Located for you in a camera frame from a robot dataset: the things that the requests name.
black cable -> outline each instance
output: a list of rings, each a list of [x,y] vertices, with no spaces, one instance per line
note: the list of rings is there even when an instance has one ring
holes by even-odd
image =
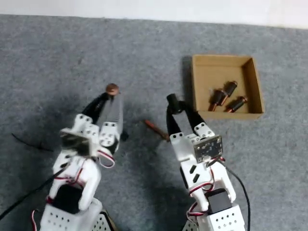
[[[44,183],[42,183],[40,186],[38,186],[37,188],[31,190],[30,192],[28,192],[26,195],[20,197],[14,204],[12,204],[10,207],[8,207],[1,215],[0,215],[0,221],[6,216],[8,215],[14,208],[16,208],[19,204],[21,204],[26,198],[28,198],[29,196],[31,196],[32,194],[36,193],[37,191],[42,190],[46,185],[48,185],[49,183],[51,183],[53,181],[54,178],[56,178],[57,176],[59,176],[64,170],[66,170],[66,167],[62,168],[60,171],[58,171],[57,173],[53,174],[50,178],[48,178]]]
[[[53,152],[53,150],[51,150],[51,149],[43,148],[43,147],[42,147],[42,142],[40,142],[39,145],[33,145],[33,144],[30,144],[30,143],[27,143],[27,142],[23,141],[21,138],[18,138],[18,137],[17,137],[15,134],[13,134],[13,133],[11,133],[11,135],[12,135],[15,139],[17,139],[19,142],[24,143],[25,145],[28,145],[28,146],[30,146],[30,147],[32,147],[32,148],[36,148],[36,149],[44,150],[44,151],[48,151],[48,152]]]
[[[250,201],[249,201],[249,197],[248,197],[248,194],[247,194],[247,191],[246,191],[246,188],[243,184],[243,182],[241,181],[241,179],[231,170],[229,169],[221,160],[217,160],[218,162],[220,162],[228,172],[230,172],[238,181],[239,183],[241,184],[242,188],[243,188],[243,191],[244,191],[244,194],[245,194],[245,197],[246,197],[246,200],[247,200],[247,209],[248,209],[248,221],[247,221],[247,231],[250,231]]]

screw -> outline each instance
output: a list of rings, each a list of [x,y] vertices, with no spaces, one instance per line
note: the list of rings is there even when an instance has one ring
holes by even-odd
[[[247,103],[248,99],[246,97],[239,97],[237,100],[232,101],[228,107],[226,112],[236,112],[240,107],[244,105],[244,103]]]
[[[212,97],[212,99],[211,99],[211,105],[210,105],[210,107],[209,107],[208,110],[209,110],[210,112],[215,111],[217,105],[219,105],[219,103],[221,102],[221,100],[222,100],[223,98],[225,98],[226,95],[227,95],[227,94],[226,94],[222,89],[215,90],[214,95],[213,95],[213,97]]]

white plastic bracket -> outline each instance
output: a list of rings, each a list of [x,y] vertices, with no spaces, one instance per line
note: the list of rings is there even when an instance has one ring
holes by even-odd
[[[215,133],[206,125],[206,123],[200,123],[193,129],[200,138],[208,138],[215,136]]]

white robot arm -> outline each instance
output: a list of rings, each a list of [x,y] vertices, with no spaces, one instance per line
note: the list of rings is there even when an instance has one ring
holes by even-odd
[[[53,172],[63,168],[64,171],[51,186],[40,223],[41,231],[113,230],[107,214],[102,212],[102,203],[94,195],[101,180],[97,163],[105,168],[114,166],[113,154],[119,148],[122,132],[121,94],[112,84],[111,90],[109,85],[107,92],[75,117],[72,128],[60,132],[62,150]]]
[[[187,211],[183,229],[245,231],[244,219],[234,202],[236,194],[222,159],[222,139],[200,115],[175,94],[167,97],[167,128],[188,193],[196,202]],[[185,111],[193,133],[184,135],[173,115]]]

cardboard box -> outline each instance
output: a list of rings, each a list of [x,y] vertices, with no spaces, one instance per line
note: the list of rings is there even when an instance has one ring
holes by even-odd
[[[204,119],[257,119],[264,113],[264,102],[255,61],[250,56],[194,55],[192,58],[192,86],[194,107]],[[228,81],[236,81],[237,88],[223,106],[209,112],[215,89]],[[226,106],[239,96],[248,102],[235,113],[224,112]]]

